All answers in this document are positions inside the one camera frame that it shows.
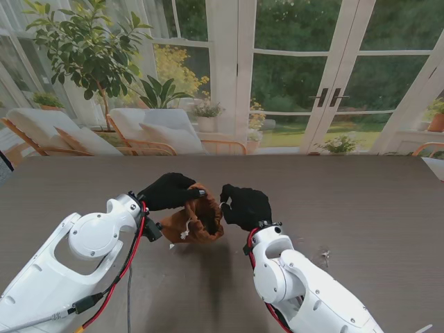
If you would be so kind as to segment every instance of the black glove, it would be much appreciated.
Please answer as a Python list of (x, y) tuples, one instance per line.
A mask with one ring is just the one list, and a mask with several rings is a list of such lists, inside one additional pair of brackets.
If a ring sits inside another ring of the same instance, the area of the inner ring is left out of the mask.
[(145, 202), (151, 211), (181, 207), (188, 200), (206, 195), (202, 189), (188, 189), (193, 184), (196, 184), (195, 180), (181, 173), (166, 173), (140, 191), (137, 200)]
[[(226, 202), (231, 198), (231, 207)], [(237, 224), (245, 231), (259, 227), (259, 221), (271, 220), (268, 196), (256, 189), (224, 185), (221, 193), (221, 209), (228, 224)]]

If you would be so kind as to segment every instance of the table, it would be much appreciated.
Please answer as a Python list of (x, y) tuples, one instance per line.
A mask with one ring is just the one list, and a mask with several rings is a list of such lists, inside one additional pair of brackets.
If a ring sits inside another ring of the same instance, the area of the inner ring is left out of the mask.
[[(31, 157), (0, 187), (0, 289), (68, 214), (103, 212), (108, 198), (138, 191), (168, 171), (217, 195), (228, 182), (264, 191), (273, 220), (284, 223), (297, 249), (309, 257), (330, 247), (330, 274), (386, 333), (414, 333), (428, 324), (431, 333), (444, 330), (444, 184), (415, 157)], [(131, 235), (124, 238), (127, 249)], [(133, 332), (281, 332), (255, 293), (245, 238), (228, 225), (208, 246), (170, 250), (166, 239), (141, 242), (133, 264)], [(58, 249), (60, 261), (81, 273), (94, 269), (66, 247)], [(125, 278), (90, 332), (126, 331), (126, 288)]]

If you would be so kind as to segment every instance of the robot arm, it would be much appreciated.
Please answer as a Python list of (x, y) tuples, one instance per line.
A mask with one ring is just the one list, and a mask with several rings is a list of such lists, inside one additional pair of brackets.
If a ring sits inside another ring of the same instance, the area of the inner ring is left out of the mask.
[(352, 293), (294, 250), (280, 226), (249, 239), (256, 291), (287, 332), (383, 333)]
[[(26, 332), (63, 332), (74, 318), (67, 311), (93, 293), (122, 249), (120, 232), (136, 231), (140, 217), (138, 201), (126, 194), (108, 200), (106, 213), (66, 217), (1, 295), (0, 332), (51, 315), (52, 321)], [(56, 246), (66, 236), (79, 259), (105, 257), (93, 273), (81, 275), (56, 259)]]

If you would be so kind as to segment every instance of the brown paper bag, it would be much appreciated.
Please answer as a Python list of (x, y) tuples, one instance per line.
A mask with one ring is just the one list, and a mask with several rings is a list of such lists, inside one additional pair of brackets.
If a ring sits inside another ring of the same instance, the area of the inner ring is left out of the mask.
[(183, 210), (161, 220), (162, 234), (173, 244), (211, 243), (223, 236), (222, 211), (202, 184), (190, 189), (204, 189), (207, 196), (188, 201)]

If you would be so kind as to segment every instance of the red cable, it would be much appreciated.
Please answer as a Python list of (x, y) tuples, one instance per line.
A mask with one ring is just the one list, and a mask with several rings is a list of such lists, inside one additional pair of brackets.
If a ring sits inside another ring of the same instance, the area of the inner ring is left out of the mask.
[[(139, 242), (140, 242), (140, 239), (142, 238), (142, 234), (143, 234), (143, 231), (144, 231), (144, 225), (145, 225), (145, 215), (144, 215), (145, 209), (146, 209), (146, 205), (145, 205), (144, 202), (142, 202), (142, 221), (140, 223), (140, 231), (139, 231), (139, 234), (137, 235), (137, 240), (136, 240), (136, 243), (134, 245), (134, 251), (133, 251), (133, 253), (131, 253), (131, 257), (128, 260), (128, 264), (126, 265), (126, 267), (123, 270), (122, 274), (119, 276), (120, 278), (122, 278), (125, 275), (126, 271), (130, 268), (131, 263), (133, 262), (134, 256), (135, 256), (135, 254), (137, 252), (137, 248), (139, 247)], [(106, 305), (110, 301), (111, 295), (114, 292), (114, 289), (115, 289), (116, 286), (117, 286), (117, 283), (114, 286), (112, 286), (110, 292), (106, 296), (106, 299), (103, 301), (103, 304), (100, 307), (100, 309), (97, 311), (97, 313), (95, 314), (94, 317), (92, 317), (89, 321), (87, 321), (85, 324), (83, 324), (83, 326), (82, 326), (83, 329), (85, 329), (86, 327), (90, 326), (102, 314), (103, 310), (106, 308)]]
[[(250, 234), (248, 235), (247, 238), (247, 245), (249, 248), (252, 247), (253, 245), (253, 235), (258, 232), (260, 229), (259, 228), (255, 228), (253, 230), (251, 230)], [(253, 255), (253, 251), (250, 251), (250, 253), (248, 254), (248, 256), (250, 257), (250, 261), (251, 261), (251, 266), (253, 268), (253, 270), (256, 267), (256, 259), (255, 256)], [(286, 332), (286, 333), (293, 333), (293, 331), (291, 331), (289, 328), (287, 328), (284, 323), (282, 321), (280, 321), (278, 315), (275, 313), (273, 307), (269, 304), (264, 302), (266, 305), (266, 308), (268, 309), (268, 311), (270, 312), (270, 314), (273, 316), (273, 318), (279, 323), (280, 327), (282, 327), (282, 329)]]

